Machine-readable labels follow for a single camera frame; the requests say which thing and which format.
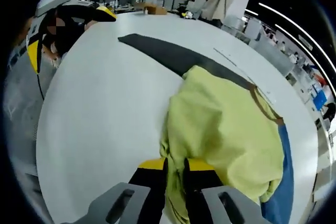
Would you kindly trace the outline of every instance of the white table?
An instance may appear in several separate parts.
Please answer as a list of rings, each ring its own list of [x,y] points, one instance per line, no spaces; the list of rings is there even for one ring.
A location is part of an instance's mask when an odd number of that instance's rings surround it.
[[[264,57],[222,30],[174,15],[140,13],[92,26],[71,48],[50,84],[39,119],[36,158],[41,190],[55,223],[77,220],[96,197],[128,182],[142,161],[159,157],[169,98],[182,79],[118,42],[119,36],[131,33],[199,52],[259,85],[287,125],[295,176],[290,223],[298,223],[313,189],[318,139],[295,90]],[[169,221],[163,217],[161,223]]]

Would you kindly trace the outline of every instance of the fluorescent light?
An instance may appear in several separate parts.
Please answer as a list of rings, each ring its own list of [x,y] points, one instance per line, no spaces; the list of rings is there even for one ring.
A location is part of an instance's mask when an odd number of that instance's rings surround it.
[[[292,40],[294,40],[298,45],[300,45],[300,47],[302,47],[304,49],[304,51],[306,51],[306,53],[311,57],[311,59],[313,59],[313,61],[315,62],[315,64],[319,67],[319,69],[321,70],[321,72],[324,74],[324,77],[327,79],[330,88],[332,89],[334,96],[336,96],[336,91],[335,88],[333,87],[333,85],[331,84],[330,79],[328,78],[326,72],[324,71],[324,69],[321,67],[321,65],[319,64],[319,62],[315,59],[315,57],[311,54],[311,52],[300,42],[298,41],[292,34],[290,34],[289,32],[287,32],[286,30],[284,30],[281,26],[275,24],[276,27],[278,27],[281,31],[283,31],[285,34],[287,34]]]
[[[272,12],[280,15],[281,17],[283,17],[284,19],[286,19],[287,21],[291,22],[293,25],[295,25],[301,32],[303,32],[311,41],[313,41],[313,43],[315,44],[315,46],[317,46],[317,48],[323,53],[323,55],[325,56],[325,58],[327,59],[327,61],[329,62],[330,66],[332,67],[332,69],[334,70],[334,72],[336,73],[336,68],[334,66],[334,64],[331,62],[330,58],[328,57],[328,55],[326,54],[326,52],[322,49],[322,47],[302,28],[300,27],[298,24],[296,24],[293,20],[291,20],[290,18],[286,17],[284,14],[278,12],[277,10],[274,10],[273,8],[264,5],[262,3],[259,3],[259,5],[261,5],[262,7],[271,10]]]
[[[252,14],[254,14],[254,15],[256,15],[256,16],[259,15],[259,14],[255,13],[255,12],[252,12],[251,10],[248,10],[248,9],[245,9],[245,11],[248,12],[248,13],[252,13]]]

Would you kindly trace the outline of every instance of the blue cloth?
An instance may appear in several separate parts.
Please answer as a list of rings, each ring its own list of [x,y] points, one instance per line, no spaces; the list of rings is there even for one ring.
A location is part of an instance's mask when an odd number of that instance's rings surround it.
[[[272,197],[261,204],[262,216],[272,224],[288,224],[293,205],[294,177],[288,133],[285,125],[279,126],[279,135],[285,155],[282,180]]]

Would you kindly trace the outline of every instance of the black strip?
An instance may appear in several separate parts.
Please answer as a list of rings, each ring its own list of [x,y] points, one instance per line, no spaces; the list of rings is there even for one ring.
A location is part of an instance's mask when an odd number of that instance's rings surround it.
[[[214,76],[230,80],[238,86],[249,90],[251,83],[216,61],[179,45],[139,34],[129,34],[118,40],[147,54],[179,76],[188,72],[193,66],[204,68]]]

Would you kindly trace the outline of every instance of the yellow cloth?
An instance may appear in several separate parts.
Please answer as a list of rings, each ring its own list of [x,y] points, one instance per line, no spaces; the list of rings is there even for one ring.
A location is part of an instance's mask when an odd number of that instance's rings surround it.
[[[224,185],[266,202],[282,179],[278,125],[262,113],[249,90],[229,80],[197,66],[183,78],[170,99],[160,147],[161,156],[168,158],[167,210],[175,222],[189,223],[182,188],[186,157],[203,159]],[[274,119],[266,101],[256,96]]]

